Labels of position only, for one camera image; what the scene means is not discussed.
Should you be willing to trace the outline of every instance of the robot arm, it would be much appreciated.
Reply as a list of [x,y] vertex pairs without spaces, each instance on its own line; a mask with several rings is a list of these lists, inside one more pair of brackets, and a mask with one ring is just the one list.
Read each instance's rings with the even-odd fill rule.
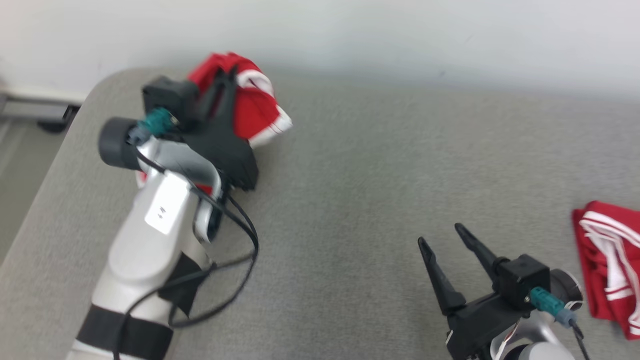
[[[549,327],[555,317],[578,331],[571,311],[580,307],[582,293],[573,277],[550,270],[526,254],[514,260],[498,258],[462,224],[456,224],[456,231],[480,260],[493,292],[467,302],[447,279],[426,240],[418,239],[440,309],[447,317],[446,346],[453,359],[573,360]],[[544,294],[550,299],[539,302]],[[541,305],[545,301],[551,301],[551,306]],[[554,309],[553,316],[542,311],[548,309]],[[522,339],[530,343],[515,346]]]
[[[236,90],[235,68],[217,71],[202,97],[189,81],[160,78],[143,91],[145,122],[115,118],[103,127],[103,161],[146,176],[111,246],[69,360],[167,359],[176,329],[219,313],[246,284],[258,254],[257,235],[232,199],[244,221],[225,204],[232,187],[253,189],[258,172],[249,143],[234,134]],[[245,230],[254,250],[217,265],[202,244],[215,237],[222,214]],[[175,320],[189,317],[208,275],[247,262],[244,280],[227,301]]]

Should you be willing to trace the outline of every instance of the gray fabric surface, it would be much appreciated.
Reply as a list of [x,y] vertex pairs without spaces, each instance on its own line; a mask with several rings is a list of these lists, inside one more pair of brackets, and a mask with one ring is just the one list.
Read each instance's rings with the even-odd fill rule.
[[[136,192],[131,172],[100,161],[97,135],[111,116],[142,114],[140,86],[158,73],[103,81],[69,129],[0,268],[3,359],[70,348]],[[268,75],[294,128],[257,151],[259,186],[237,194],[259,262],[229,310],[182,333],[176,359],[447,359],[418,236],[470,300],[490,284],[453,223],[582,279],[571,210],[640,209],[640,106]],[[248,247],[225,222],[211,253]],[[238,276],[208,282],[196,311]],[[586,309],[580,323],[593,359],[637,357],[617,325]],[[580,359],[572,334],[557,334]]]

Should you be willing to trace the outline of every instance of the teal connector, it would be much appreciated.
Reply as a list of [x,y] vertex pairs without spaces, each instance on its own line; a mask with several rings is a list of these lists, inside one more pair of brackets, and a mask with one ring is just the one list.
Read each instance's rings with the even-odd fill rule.
[[544,311],[553,315],[557,322],[567,329],[571,327],[571,322],[574,323],[577,320],[575,313],[569,309],[564,308],[564,302],[553,296],[547,290],[540,288],[534,288],[529,294],[531,298],[531,304],[540,311]]
[[151,136],[162,136],[173,129],[178,120],[165,108],[155,108],[144,118],[138,121],[138,126],[129,132],[128,142],[142,145]]
[[165,108],[155,108],[144,120],[138,121],[138,126],[146,127],[151,135],[161,136],[177,125],[177,121]]

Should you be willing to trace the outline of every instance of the floor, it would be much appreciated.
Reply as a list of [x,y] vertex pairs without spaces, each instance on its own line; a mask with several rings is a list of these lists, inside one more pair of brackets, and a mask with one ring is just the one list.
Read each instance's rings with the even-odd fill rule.
[[35,121],[0,120],[0,264],[64,137]]

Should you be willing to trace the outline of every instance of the red clothing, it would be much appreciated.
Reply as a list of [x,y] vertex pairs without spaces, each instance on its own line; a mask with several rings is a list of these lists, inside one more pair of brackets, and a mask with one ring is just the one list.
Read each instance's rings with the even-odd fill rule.
[[229,72],[234,66],[238,82],[234,132],[249,140],[252,147],[264,145],[289,129],[291,119],[279,107],[271,81],[256,64],[235,53],[212,54],[189,75],[189,80],[204,92],[219,69]]
[[640,339],[640,211],[593,201],[573,224],[591,315]]

